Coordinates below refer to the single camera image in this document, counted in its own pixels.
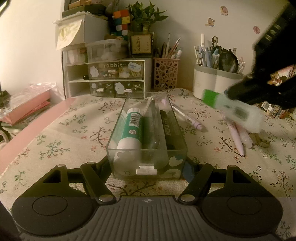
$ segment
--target tablecloth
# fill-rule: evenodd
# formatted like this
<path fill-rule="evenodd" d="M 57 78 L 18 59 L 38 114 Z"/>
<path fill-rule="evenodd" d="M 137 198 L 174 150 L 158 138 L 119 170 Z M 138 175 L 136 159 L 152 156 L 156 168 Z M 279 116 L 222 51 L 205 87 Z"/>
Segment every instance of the tablecloth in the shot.
<path fill-rule="evenodd" d="M 241 157 L 219 110 L 206 106 L 192 92 L 177 88 L 168 91 L 171 102 L 198 119 L 207 129 L 195 130 L 181 116 L 177 119 L 188 146 L 188 157 L 226 169 L 234 164 L 277 197 L 284 209 L 277 234 L 296 236 L 296 122 L 265 117 L 263 130 L 269 148 L 254 145 Z M 88 161 L 100 161 L 116 123 L 124 99 L 81 96 L 51 125 L 45 128 L 7 167 L 0 177 L 0 200 L 10 211 L 15 199 L 57 164 L 77 168 Z M 175 196 L 186 188 L 185 179 L 175 181 L 116 180 L 111 175 L 107 187 L 120 195 Z M 82 190 L 81 183 L 70 186 Z"/>

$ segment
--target pink table edge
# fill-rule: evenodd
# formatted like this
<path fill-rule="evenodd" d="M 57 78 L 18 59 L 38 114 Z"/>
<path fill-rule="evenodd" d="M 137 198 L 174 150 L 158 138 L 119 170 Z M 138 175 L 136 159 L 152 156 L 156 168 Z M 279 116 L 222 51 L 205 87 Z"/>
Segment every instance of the pink table edge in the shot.
<path fill-rule="evenodd" d="M 32 121 L 2 150 L 0 150 L 0 175 L 17 155 L 50 123 L 63 114 L 74 102 L 75 98 L 68 98 L 50 108 L 43 115 Z"/>

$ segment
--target rubik's cube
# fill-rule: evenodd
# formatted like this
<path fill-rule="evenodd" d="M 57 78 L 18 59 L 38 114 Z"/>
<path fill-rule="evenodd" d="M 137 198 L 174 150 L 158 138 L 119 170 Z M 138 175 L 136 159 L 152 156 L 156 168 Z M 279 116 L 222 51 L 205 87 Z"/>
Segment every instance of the rubik's cube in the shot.
<path fill-rule="evenodd" d="M 114 12 L 112 18 L 116 28 L 116 36 L 122 36 L 124 40 L 128 40 L 128 29 L 131 23 L 128 9 Z"/>

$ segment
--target white wall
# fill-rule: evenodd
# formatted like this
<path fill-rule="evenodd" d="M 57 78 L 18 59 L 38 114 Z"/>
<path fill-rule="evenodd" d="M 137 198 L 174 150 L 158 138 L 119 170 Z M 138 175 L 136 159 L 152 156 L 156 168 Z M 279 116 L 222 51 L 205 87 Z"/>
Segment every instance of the white wall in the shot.
<path fill-rule="evenodd" d="M 139 0 L 145 6 L 149 0 Z M 122 9 L 136 0 L 123 0 Z M 214 35 L 218 45 L 229 49 L 237 47 L 237 56 L 244 57 L 244 74 L 251 70 L 253 62 L 252 44 L 272 23 L 275 16 L 287 4 L 287 0 L 151 0 L 160 11 L 167 10 L 167 19 L 156 22 L 152 29 L 158 35 L 161 46 L 171 33 L 171 41 L 182 36 L 180 45 L 184 48 L 179 65 L 177 86 L 191 90 L 195 65 L 194 45 L 200 45 L 200 34 L 205 33 L 205 44 L 209 46 Z M 220 6 L 228 8 L 228 16 L 222 16 Z M 208 18 L 215 20 L 215 27 L 205 26 Z M 253 27 L 260 28 L 255 34 Z"/>
<path fill-rule="evenodd" d="M 122 9 L 136 0 L 121 0 Z M 55 25 L 63 9 L 63 0 L 12 0 L 0 17 L 0 81 L 10 93 L 28 83 L 57 82 L 62 90 L 60 51 L 55 50 Z M 142 0 L 145 5 L 149 0 Z M 251 70 L 252 44 L 281 11 L 287 0 L 154 0 L 169 18 L 154 24 L 161 45 L 171 33 L 171 40 L 182 36 L 184 48 L 178 75 L 178 87 L 192 89 L 195 55 L 193 46 L 200 44 L 205 33 L 206 45 L 214 35 L 218 44 L 229 49 L 237 47 L 237 56 L 247 63 L 244 73 Z M 220 6 L 228 8 L 228 16 L 220 14 Z M 205 26 L 208 18 L 215 27 Z M 261 33 L 255 34 L 253 26 Z"/>
<path fill-rule="evenodd" d="M 62 90 L 61 52 L 55 24 L 64 0 L 12 0 L 0 17 L 0 82 L 13 94 L 28 83 L 57 82 Z"/>

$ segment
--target green plant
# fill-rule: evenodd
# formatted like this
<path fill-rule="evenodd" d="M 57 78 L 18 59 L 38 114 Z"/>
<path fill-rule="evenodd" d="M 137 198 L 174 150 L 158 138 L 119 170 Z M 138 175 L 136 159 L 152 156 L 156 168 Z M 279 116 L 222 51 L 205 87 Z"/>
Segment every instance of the green plant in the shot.
<path fill-rule="evenodd" d="M 160 12 L 158 8 L 155 11 L 154 9 L 155 5 L 153 5 L 151 1 L 149 2 L 150 2 L 150 6 L 146 8 L 144 8 L 143 3 L 139 4 L 138 2 L 136 2 L 133 5 L 129 4 L 127 8 L 130 12 L 130 15 L 132 16 L 131 20 L 135 20 L 139 24 L 150 26 L 154 24 L 156 21 L 162 21 L 168 17 L 164 15 L 160 16 L 160 14 L 166 11 Z"/>

